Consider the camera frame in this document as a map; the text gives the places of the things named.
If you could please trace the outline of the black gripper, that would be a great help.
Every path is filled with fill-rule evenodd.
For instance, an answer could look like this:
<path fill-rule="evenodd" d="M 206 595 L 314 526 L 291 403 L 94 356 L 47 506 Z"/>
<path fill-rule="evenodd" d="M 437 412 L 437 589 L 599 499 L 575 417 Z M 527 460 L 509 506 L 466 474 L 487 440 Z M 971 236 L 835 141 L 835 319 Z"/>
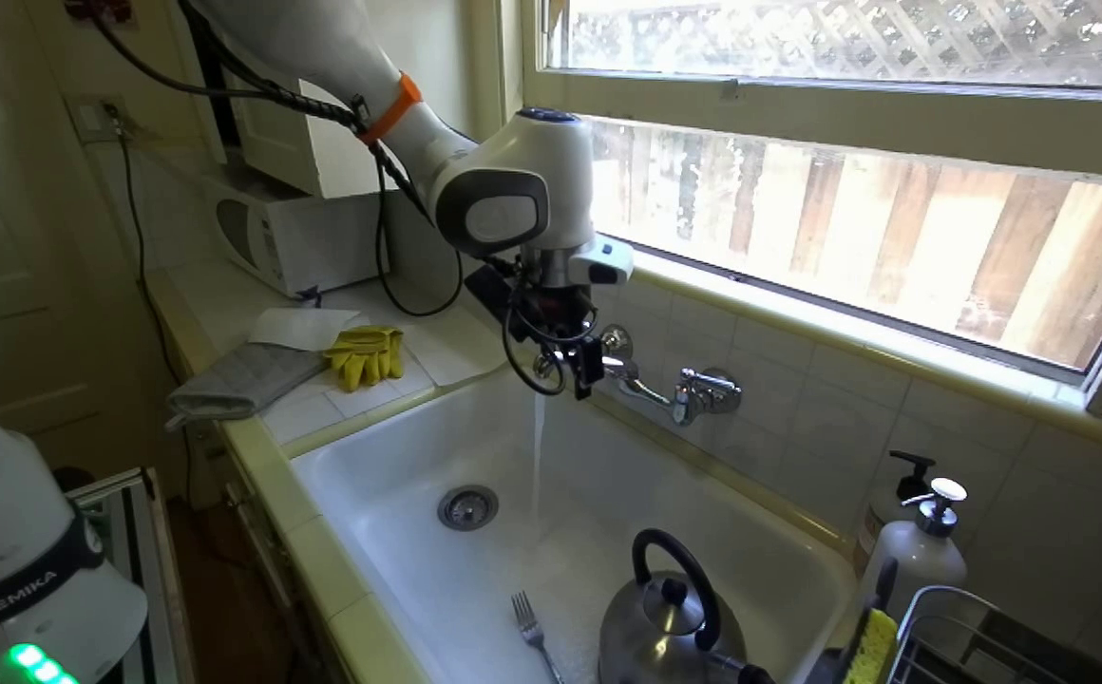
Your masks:
<path fill-rule="evenodd" d="M 533 378 L 541 395 L 567 392 L 567 360 L 575 371 L 575 395 L 590 398 L 605 378 L 605 351 L 593 336 L 598 309 L 584 286 L 544 290 L 518 266 L 503 266 L 503 341 L 533 341 Z"/>

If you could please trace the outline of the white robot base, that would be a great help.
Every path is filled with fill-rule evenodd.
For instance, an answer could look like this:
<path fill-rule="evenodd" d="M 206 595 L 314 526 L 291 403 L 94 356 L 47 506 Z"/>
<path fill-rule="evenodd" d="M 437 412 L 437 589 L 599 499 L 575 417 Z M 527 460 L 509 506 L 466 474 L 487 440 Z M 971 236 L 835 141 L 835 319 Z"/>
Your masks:
<path fill-rule="evenodd" d="M 43 452 L 0 424 L 0 684 L 100 684 L 145 621 Z"/>

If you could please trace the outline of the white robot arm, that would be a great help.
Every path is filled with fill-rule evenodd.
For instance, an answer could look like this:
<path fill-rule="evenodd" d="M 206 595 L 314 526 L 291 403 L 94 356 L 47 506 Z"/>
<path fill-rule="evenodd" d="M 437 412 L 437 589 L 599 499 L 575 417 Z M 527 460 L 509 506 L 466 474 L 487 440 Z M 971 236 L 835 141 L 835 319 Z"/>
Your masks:
<path fill-rule="evenodd" d="M 567 110 L 518 110 L 487 141 L 457 133 L 367 34 L 366 0 L 195 0 L 256 62 L 309 80 L 381 158 L 398 158 L 429 226 L 479 259 L 466 290 L 503 322 L 503 351 L 541 351 L 520 371 L 541 395 L 593 395 L 605 378 L 593 286 L 631 275 L 631 251 L 593 227 L 593 133 Z"/>

